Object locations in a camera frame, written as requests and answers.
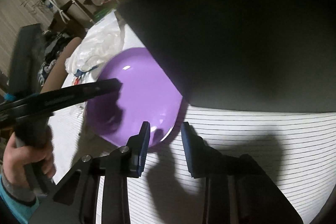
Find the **left hand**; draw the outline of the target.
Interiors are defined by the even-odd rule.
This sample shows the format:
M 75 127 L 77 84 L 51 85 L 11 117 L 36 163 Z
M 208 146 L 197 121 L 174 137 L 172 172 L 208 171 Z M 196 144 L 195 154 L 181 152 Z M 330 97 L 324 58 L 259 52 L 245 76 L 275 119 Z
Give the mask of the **left hand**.
M 53 178 L 56 173 L 56 168 L 54 165 L 54 148 L 52 145 L 52 131 L 50 127 L 47 127 L 46 134 L 48 142 L 43 148 L 29 145 L 18 147 L 16 145 L 15 132 L 11 134 L 3 155 L 3 173 L 10 184 L 30 189 L 26 178 L 25 165 L 40 161 L 43 162 L 41 168 L 42 173 L 48 178 Z

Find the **teal left sleeve forearm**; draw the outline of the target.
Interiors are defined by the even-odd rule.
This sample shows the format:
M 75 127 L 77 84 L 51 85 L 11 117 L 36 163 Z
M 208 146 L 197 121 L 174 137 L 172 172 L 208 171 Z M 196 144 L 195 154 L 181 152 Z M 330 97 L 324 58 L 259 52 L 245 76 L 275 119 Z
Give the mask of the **teal left sleeve forearm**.
M 39 205 L 40 201 L 32 190 L 11 184 L 2 170 L 1 210 L 8 220 L 29 223 Z

